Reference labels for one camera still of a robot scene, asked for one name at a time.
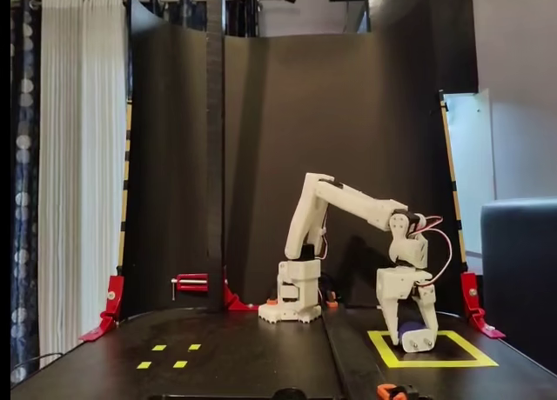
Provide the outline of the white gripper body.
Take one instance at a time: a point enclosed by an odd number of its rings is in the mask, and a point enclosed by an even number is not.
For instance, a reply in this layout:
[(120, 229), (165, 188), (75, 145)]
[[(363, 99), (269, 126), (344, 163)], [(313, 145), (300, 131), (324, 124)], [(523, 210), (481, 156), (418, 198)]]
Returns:
[(407, 299), (413, 293), (416, 293), (419, 303), (435, 304), (435, 288), (429, 283), (432, 278), (429, 272), (411, 267), (379, 269), (376, 296), (381, 309), (388, 310), (390, 304)]

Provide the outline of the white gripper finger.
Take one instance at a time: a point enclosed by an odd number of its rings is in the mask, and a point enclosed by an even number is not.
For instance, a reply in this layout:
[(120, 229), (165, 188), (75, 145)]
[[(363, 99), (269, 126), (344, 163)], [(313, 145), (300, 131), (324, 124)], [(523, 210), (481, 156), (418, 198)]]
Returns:
[(393, 345), (399, 344), (398, 305), (397, 299), (385, 299), (382, 301), (382, 313)]
[(435, 301), (418, 297), (414, 297), (413, 300), (419, 308), (424, 324), (432, 334), (436, 336), (438, 332), (438, 320), (435, 312)]

